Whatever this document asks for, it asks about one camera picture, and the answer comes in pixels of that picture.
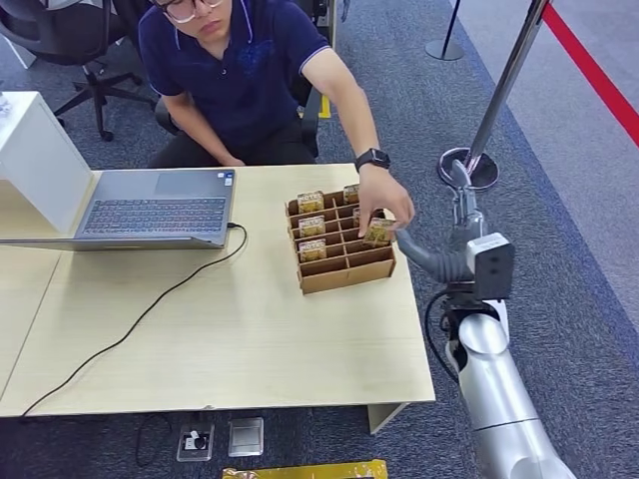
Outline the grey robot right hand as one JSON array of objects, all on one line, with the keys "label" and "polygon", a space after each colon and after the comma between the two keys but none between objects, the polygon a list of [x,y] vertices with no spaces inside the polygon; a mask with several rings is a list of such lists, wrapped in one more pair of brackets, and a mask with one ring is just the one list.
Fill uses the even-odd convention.
[{"label": "grey robot right hand", "polygon": [[471,240],[487,235],[487,221],[479,208],[476,192],[472,188],[471,177],[464,164],[453,160],[452,178],[454,192],[454,250],[428,250],[418,245],[406,229],[396,230],[395,237],[400,251],[436,282],[472,282],[475,276],[473,267],[468,265],[466,248]]}]

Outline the person's left hand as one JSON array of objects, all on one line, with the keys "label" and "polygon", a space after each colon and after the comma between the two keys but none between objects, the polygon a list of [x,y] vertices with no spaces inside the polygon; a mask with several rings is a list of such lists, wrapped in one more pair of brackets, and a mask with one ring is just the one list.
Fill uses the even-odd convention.
[{"label": "person's left hand", "polygon": [[393,214],[394,222],[387,227],[389,232],[406,227],[414,218],[415,210],[411,197],[388,170],[366,164],[359,170],[359,175],[360,238],[366,234],[371,216],[376,210]]}]

